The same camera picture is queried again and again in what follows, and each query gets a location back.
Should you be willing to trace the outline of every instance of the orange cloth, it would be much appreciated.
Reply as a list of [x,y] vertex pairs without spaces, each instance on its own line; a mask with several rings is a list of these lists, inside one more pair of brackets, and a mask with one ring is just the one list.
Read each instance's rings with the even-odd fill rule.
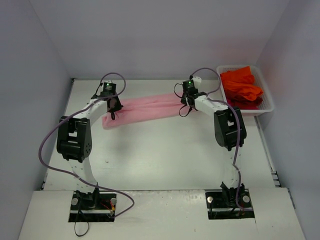
[[260,87],[253,85],[255,77],[249,66],[221,73],[220,76],[225,90],[241,95],[248,101],[255,101],[264,93]]

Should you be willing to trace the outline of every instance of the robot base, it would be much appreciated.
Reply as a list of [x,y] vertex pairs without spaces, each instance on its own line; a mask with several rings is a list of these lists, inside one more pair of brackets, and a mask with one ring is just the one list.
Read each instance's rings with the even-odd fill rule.
[[243,211],[236,204],[237,189],[229,189],[223,185],[222,183],[222,190],[208,190],[205,193],[209,220],[255,218],[250,194],[245,186],[241,185],[238,196],[239,205],[245,208]]
[[69,222],[88,222],[88,223],[97,223],[97,222],[114,222],[117,204],[117,195],[115,193],[109,192],[100,192],[99,198],[94,206],[87,206],[81,203],[79,199],[79,193],[74,192],[71,207]]

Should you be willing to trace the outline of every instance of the red wire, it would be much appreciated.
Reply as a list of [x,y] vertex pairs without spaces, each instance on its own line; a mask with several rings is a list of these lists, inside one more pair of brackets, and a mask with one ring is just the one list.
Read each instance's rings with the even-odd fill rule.
[[109,203],[111,207],[115,207],[110,200],[103,199],[103,201],[105,201],[106,203]]
[[101,204],[102,206],[104,206],[106,209],[108,209],[108,210],[110,210],[110,211],[111,211],[111,209],[110,209],[110,208],[108,208],[106,205],[104,205],[102,202],[100,202],[100,204]]

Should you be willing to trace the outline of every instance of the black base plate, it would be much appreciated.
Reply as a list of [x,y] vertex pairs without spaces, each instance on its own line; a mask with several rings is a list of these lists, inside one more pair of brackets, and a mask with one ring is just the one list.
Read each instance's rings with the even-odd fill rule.
[[[244,196],[248,196],[250,198],[250,194],[247,190],[244,192]],[[211,204],[207,201],[208,197],[213,197],[213,202]],[[205,193],[205,201],[209,220],[255,218],[251,201],[248,203],[244,202],[243,196],[239,198],[238,203],[246,209],[252,209],[252,211],[240,211],[238,207],[230,208],[223,198],[222,191],[207,191]]]
[[79,209],[79,202],[76,205],[71,205],[70,207],[70,215],[69,215],[69,222],[74,223],[76,221],[77,217],[77,223],[78,222],[89,222],[89,223],[98,223],[98,222],[114,222],[115,218],[114,212],[111,215],[110,210],[112,210],[112,206],[110,203],[110,200],[112,198],[116,199],[117,195],[114,193],[103,193],[100,192],[100,201],[98,205],[95,206],[95,208],[91,210],[85,210],[80,208],[80,210],[83,212],[83,214],[78,214]]

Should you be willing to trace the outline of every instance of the red cloth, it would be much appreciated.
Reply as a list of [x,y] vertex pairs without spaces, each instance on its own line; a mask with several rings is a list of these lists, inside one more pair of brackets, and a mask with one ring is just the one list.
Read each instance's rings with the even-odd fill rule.
[[221,73],[220,76],[229,104],[240,109],[259,109],[257,106],[263,101],[260,96],[264,92],[260,87],[253,85],[255,77],[251,74],[249,66]]

